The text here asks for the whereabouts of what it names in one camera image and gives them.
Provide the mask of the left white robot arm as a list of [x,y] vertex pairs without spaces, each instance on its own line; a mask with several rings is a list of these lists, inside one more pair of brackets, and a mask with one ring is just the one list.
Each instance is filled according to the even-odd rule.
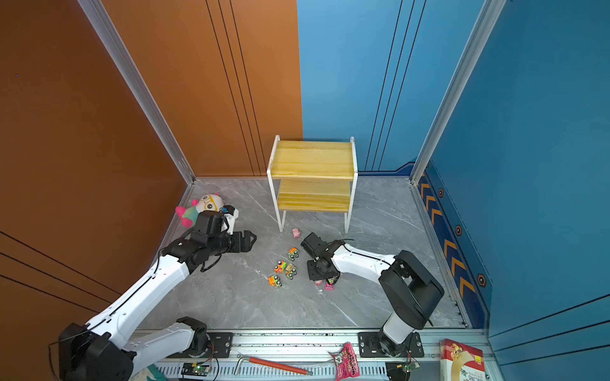
[[211,353],[207,325],[182,317],[141,339],[130,338],[157,304],[194,271],[210,270],[211,258],[249,252],[257,237],[234,229],[233,206],[203,211],[193,227],[160,250],[156,262],[128,291],[85,325],[72,323],[57,341],[60,380],[128,380],[175,353]]

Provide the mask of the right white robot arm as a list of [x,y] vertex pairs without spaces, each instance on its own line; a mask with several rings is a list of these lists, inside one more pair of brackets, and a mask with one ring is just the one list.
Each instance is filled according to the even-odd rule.
[[343,240],[325,242],[311,233],[301,248],[310,255],[311,281],[354,275],[381,286],[392,314],[380,328],[369,356],[406,357],[416,331],[430,322],[445,295],[443,286],[412,252],[396,255],[360,250]]

